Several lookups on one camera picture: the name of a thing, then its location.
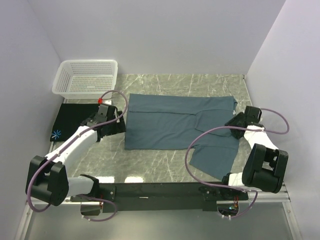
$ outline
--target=laundry basket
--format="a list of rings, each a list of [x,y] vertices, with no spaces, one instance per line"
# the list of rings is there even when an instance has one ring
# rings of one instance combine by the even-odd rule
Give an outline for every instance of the laundry basket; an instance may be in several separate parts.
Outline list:
[[[52,92],[66,99],[98,99],[115,89],[117,74],[115,60],[66,60],[56,73]]]

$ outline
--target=black cloth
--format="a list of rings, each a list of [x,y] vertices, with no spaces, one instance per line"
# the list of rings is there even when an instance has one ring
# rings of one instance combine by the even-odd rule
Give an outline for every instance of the black cloth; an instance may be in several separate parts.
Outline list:
[[[70,138],[80,124],[95,114],[99,104],[62,103],[52,127],[50,142],[63,142]]]

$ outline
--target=white wall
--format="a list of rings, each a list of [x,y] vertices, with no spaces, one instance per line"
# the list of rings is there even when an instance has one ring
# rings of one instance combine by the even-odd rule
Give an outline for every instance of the white wall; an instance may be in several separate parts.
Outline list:
[[[303,239],[320,237],[320,1],[287,0],[247,74],[255,106],[283,113],[286,136],[272,135],[289,153],[285,182]],[[284,124],[265,117],[266,127]]]
[[[49,149],[62,99],[52,94],[60,59],[26,0],[0,7],[0,233],[14,238],[29,162]]]
[[[246,74],[285,0],[28,0],[61,60],[119,73]]]

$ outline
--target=purple cable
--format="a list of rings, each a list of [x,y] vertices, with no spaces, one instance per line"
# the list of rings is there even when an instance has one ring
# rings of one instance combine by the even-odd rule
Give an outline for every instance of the purple cable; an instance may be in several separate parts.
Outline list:
[[[89,220],[91,222],[104,222],[104,221],[107,221],[109,219],[112,219],[116,215],[116,213],[118,212],[117,205],[112,201],[101,199],[101,198],[90,197],[90,196],[86,196],[86,195],[83,195],[83,194],[80,194],[78,196],[82,197],[82,198],[89,199],[89,200],[94,200],[94,201],[98,201],[98,202],[105,202],[107,204],[111,204],[114,207],[114,212],[112,213],[112,215],[108,216],[106,218],[103,218],[103,219],[92,219],[90,217],[83,216],[84,219],[87,219],[87,220]]]
[[[281,134],[281,135],[287,134],[289,132],[289,130],[290,130],[289,123],[288,123],[287,119],[281,113],[279,113],[275,110],[269,109],[269,108],[260,108],[260,109],[263,111],[268,111],[268,112],[272,112],[274,114],[277,114],[278,116],[280,116],[284,120],[284,122],[286,124],[286,131],[281,132],[281,131],[265,130],[266,132],[272,133],[272,134]]]
[[[192,141],[192,143],[188,146],[187,150],[186,150],[186,153],[185,153],[185,156],[184,156],[184,166],[185,166],[185,169],[187,170],[187,172],[189,173],[189,175],[195,179],[197,182],[201,183],[201,184],[204,184],[204,185],[207,185],[207,186],[210,186],[210,187],[218,187],[218,188],[225,188],[225,189],[234,189],[234,190],[238,190],[238,191],[242,191],[242,192],[252,192],[252,193],[255,193],[255,196],[252,200],[252,202],[250,203],[250,205],[244,210],[242,211],[241,213],[235,215],[235,216],[230,216],[231,219],[233,218],[237,218],[237,217],[240,217],[241,215],[245,214],[246,212],[248,212],[252,206],[255,204],[256,200],[257,200],[257,197],[258,197],[258,191],[257,190],[254,190],[254,189],[251,189],[251,190],[246,190],[246,189],[243,189],[241,187],[233,187],[233,186],[228,186],[228,185],[220,185],[220,184],[214,184],[214,183],[209,183],[209,182],[206,182],[206,181],[202,181],[201,179],[197,178],[196,176],[194,176],[192,174],[192,172],[190,171],[189,167],[188,167],[188,154],[190,152],[190,149],[193,147],[193,145],[200,139],[202,138],[204,135],[207,135],[215,130],[219,130],[219,129],[236,129],[236,130],[243,130],[243,131],[251,131],[251,132],[262,132],[262,131],[265,131],[265,132],[269,132],[269,133],[274,133],[274,134],[286,134],[289,132],[290,130],[290,126],[289,126],[289,123],[287,121],[287,119],[282,115],[280,114],[279,112],[277,111],[274,111],[274,110],[271,110],[271,109],[268,109],[268,108],[261,108],[261,110],[265,110],[265,111],[269,111],[269,112],[273,112],[277,115],[279,115],[285,122],[286,124],[286,128],[287,130],[285,132],[278,132],[278,131],[273,131],[273,130],[261,130],[261,129],[248,129],[248,128],[244,128],[244,127],[239,127],[239,126],[219,126],[219,127],[215,127],[215,128],[212,128],[204,133],[202,133],[201,135],[199,135],[195,140]]]
[[[124,98],[124,101],[125,101],[125,107],[123,109],[123,112],[118,116],[116,117],[115,119],[112,119],[110,121],[106,121],[106,122],[103,122],[103,123],[99,123],[99,124],[96,124],[96,125],[93,125],[85,130],[83,130],[82,132],[79,133],[79,135],[75,136],[74,138],[71,139],[71,141],[66,144],[59,152],[59,154],[63,153],[67,148],[69,148],[81,135],[83,135],[84,133],[94,129],[94,128],[97,128],[97,127],[100,127],[100,126],[103,126],[103,125],[107,125],[107,124],[111,124],[113,122],[116,122],[118,119],[120,119],[127,111],[128,109],[128,100],[126,98],[126,96],[122,93],[122,92],[119,92],[119,91],[116,91],[116,90],[109,90],[109,91],[106,91],[100,98],[102,99],[104,97],[104,95],[108,94],[108,93],[118,93],[120,94],[123,98]],[[41,213],[41,212],[44,212],[45,210],[48,209],[48,207],[50,206],[50,204],[48,204],[45,208],[43,209],[37,209],[33,204],[32,204],[32,201],[31,201],[31,190],[32,190],[32,186],[37,178],[37,176],[39,175],[39,173],[50,163],[52,162],[53,160],[55,160],[59,155],[58,154],[55,154],[53,155],[50,159],[47,159],[47,161],[41,166],[39,167],[39,169],[34,173],[34,175],[32,176],[31,180],[30,180],[30,183],[28,185],[28,189],[27,189],[27,193],[26,193],[26,199],[27,199],[27,202],[28,202],[28,205],[29,207],[37,212],[37,213]],[[106,203],[111,203],[107,200],[104,200],[104,199],[99,199],[99,198],[95,198],[95,200],[99,201],[99,202],[106,202]],[[117,213],[117,207],[115,207],[115,211],[114,213],[108,218],[112,218],[115,214]]]

